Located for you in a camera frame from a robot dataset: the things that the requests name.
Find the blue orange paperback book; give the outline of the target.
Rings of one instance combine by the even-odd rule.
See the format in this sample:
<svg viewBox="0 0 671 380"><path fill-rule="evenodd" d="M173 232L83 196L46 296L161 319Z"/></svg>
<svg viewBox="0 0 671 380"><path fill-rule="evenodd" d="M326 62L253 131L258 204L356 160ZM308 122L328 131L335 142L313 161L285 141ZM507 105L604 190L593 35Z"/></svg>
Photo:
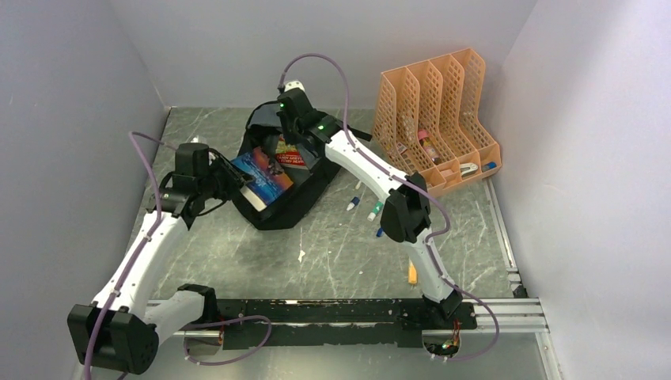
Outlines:
<svg viewBox="0 0 671 380"><path fill-rule="evenodd" d="M266 209L294 185L283 167L260 147L239 154L232 163L252 178L241 189L241 194L256 211Z"/></svg>

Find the red treehouse book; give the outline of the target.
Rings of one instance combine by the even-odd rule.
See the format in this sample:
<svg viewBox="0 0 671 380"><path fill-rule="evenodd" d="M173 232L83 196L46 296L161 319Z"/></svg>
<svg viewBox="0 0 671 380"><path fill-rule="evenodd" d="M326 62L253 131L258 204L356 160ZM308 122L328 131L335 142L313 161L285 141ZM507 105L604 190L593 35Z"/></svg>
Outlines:
<svg viewBox="0 0 671 380"><path fill-rule="evenodd" d="M288 168L292 169L308 169L304 158L296 146L290 145L286 142L283 135L279 136L277 146L275 148L276 161Z"/></svg>

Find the black student backpack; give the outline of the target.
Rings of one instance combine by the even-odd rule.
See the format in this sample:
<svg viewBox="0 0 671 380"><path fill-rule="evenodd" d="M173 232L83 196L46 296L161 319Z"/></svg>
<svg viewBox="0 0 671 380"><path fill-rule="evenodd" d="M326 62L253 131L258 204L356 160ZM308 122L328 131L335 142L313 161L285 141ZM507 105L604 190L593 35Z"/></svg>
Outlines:
<svg viewBox="0 0 671 380"><path fill-rule="evenodd" d="M253 109L245 125L238 155L260 147L272 161L277 162L275 148L282 135L278 111L279 104L275 101L262 103ZM297 149L308 169L292 169L281 165L294 185L278 200L263 211L256 211L242 194L233 199L237 211L258 230L286 230L296 226L341 171L341 166L335 162L318 158L301 146Z"/></svg>

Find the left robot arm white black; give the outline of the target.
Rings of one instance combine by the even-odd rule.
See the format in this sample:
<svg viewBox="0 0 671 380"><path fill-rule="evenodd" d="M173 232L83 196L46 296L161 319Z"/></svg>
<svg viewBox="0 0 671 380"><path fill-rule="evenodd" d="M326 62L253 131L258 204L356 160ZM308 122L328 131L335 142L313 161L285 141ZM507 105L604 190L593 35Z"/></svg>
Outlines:
<svg viewBox="0 0 671 380"><path fill-rule="evenodd" d="M154 193L128 253L94 300L73 306L67 318L86 379L94 367L142 374L177 331L222 321L211 287L187 283L158 306L149 300L168 255L206 214L206 202L235 200L252 176L207 144L186 142L175 149L173 171L150 179Z"/></svg>

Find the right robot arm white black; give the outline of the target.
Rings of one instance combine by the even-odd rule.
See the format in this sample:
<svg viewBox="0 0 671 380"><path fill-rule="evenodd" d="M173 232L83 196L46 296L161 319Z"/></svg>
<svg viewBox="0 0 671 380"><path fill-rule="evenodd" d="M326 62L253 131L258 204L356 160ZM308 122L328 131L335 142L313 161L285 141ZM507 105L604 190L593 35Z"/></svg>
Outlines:
<svg viewBox="0 0 671 380"><path fill-rule="evenodd" d="M406 175L363 146L343 121L316 110L301 85L281 85L277 100L282 132L290 144L346 169L382 201L381 228L387 237L408 246L429 322L447 327L456 319L463 296L434 243L424 177Z"/></svg>

